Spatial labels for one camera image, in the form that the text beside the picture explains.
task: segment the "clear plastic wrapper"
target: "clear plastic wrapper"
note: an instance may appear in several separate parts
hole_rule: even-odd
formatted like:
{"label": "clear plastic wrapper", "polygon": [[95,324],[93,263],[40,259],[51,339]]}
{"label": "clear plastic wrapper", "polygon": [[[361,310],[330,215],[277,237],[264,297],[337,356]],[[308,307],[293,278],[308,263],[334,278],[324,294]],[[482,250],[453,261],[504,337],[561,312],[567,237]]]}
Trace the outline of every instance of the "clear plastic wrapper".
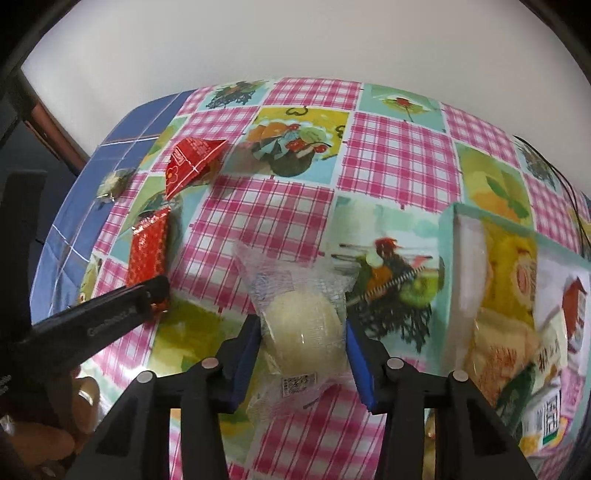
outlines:
{"label": "clear plastic wrapper", "polygon": [[307,408],[348,371],[345,292],[355,278],[318,263],[274,260],[240,242],[234,259],[262,320],[268,366],[248,415],[268,420]]}
{"label": "clear plastic wrapper", "polygon": [[534,455],[559,440],[560,380],[558,378],[527,404],[521,419],[521,428],[519,448],[526,456]]}
{"label": "clear plastic wrapper", "polygon": [[107,174],[96,191],[99,202],[114,202],[127,188],[135,168],[120,168]]}
{"label": "clear plastic wrapper", "polygon": [[564,312],[559,309],[540,332],[540,349],[535,356],[535,383],[533,393],[540,390],[566,368],[567,333]]}
{"label": "clear plastic wrapper", "polygon": [[538,249],[535,240],[482,221],[486,232],[489,275],[482,307],[534,327]]}
{"label": "clear plastic wrapper", "polygon": [[465,370],[495,406],[501,391],[532,361],[539,347],[537,333],[525,322],[480,309]]}

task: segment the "plastic mesh bag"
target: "plastic mesh bag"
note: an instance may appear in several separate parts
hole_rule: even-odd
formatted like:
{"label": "plastic mesh bag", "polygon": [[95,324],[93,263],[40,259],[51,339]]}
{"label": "plastic mesh bag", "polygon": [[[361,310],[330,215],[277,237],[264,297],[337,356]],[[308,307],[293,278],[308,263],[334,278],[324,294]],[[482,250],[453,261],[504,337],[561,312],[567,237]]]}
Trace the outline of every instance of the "plastic mesh bag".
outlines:
{"label": "plastic mesh bag", "polygon": [[261,318],[268,367],[247,412],[266,420],[304,409],[348,369],[345,292],[355,278],[318,262],[274,260],[239,242],[234,259]]}

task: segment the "barcode label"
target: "barcode label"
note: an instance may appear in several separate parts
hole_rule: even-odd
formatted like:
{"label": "barcode label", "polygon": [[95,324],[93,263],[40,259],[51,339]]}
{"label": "barcode label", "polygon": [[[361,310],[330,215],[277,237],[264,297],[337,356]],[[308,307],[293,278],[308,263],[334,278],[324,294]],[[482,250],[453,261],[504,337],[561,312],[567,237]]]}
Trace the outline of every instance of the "barcode label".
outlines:
{"label": "barcode label", "polygon": [[587,303],[586,295],[582,291],[579,291],[579,301],[577,302],[577,314],[579,315],[579,319],[582,322],[585,321],[586,303]]}
{"label": "barcode label", "polygon": [[538,410],[535,412],[535,431],[544,431],[544,410]]}
{"label": "barcode label", "polygon": [[316,385],[316,374],[298,375],[281,379],[281,394],[283,398],[303,392],[308,387]]}
{"label": "barcode label", "polygon": [[546,418],[544,425],[544,437],[556,432],[558,430],[559,422],[558,411],[558,396],[551,398],[546,403]]}

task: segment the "black cable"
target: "black cable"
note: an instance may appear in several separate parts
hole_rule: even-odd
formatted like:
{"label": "black cable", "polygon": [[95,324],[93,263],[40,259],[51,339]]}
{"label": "black cable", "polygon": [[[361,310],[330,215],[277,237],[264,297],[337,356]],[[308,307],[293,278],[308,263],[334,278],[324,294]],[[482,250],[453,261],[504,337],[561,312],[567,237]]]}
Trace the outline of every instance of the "black cable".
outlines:
{"label": "black cable", "polygon": [[[570,205],[573,208],[574,215],[577,218],[577,223],[579,224],[579,239],[580,239],[580,245],[581,245],[581,253],[580,253],[580,255],[581,255],[581,257],[584,258],[583,236],[584,236],[584,239],[587,242],[587,245],[588,245],[590,251],[591,251],[591,241],[589,241],[589,237],[587,236],[587,232],[585,232],[585,229],[583,227],[583,222],[581,221],[581,217],[579,215],[579,202],[577,200],[577,194],[575,193],[572,184],[569,182],[568,178],[566,178],[564,176],[564,174],[559,169],[557,169],[548,160],[546,160],[546,158],[533,145],[531,145],[527,140],[524,140],[523,138],[517,137],[517,136],[515,136],[515,138],[517,140],[519,140],[520,142],[522,142],[524,145],[526,145],[528,148],[530,148],[538,156],[538,158],[540,158],[546,165],[548,165],[548,167],[550,168],[550,170],[556,176],[557,180],[560,182],[561,187],[564,189],[564,191],[568,195]],[[564,184],[564,182],[566,182],[566,184],[569,186],[570,191],[566,187],[566,185]]]}

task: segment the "yellow snack package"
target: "yellow snack package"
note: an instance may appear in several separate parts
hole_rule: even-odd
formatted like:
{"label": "yellow snack package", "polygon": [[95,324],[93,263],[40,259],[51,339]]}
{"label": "yellow snack package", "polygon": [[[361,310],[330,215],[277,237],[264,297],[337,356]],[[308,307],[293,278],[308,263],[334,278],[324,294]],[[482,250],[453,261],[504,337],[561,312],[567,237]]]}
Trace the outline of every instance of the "yellow snack package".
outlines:
{"label": "yellow snack package", "polygon": [[489,262],[482,307],[534,327],[535,241],[510,233],[487,220],[482,224]]}
{"label": "yellow snack package", "polygon": [[539,346],[537,333],[525,322],[481,308],[464,370],[494,407],[501,390],[530,363]]}

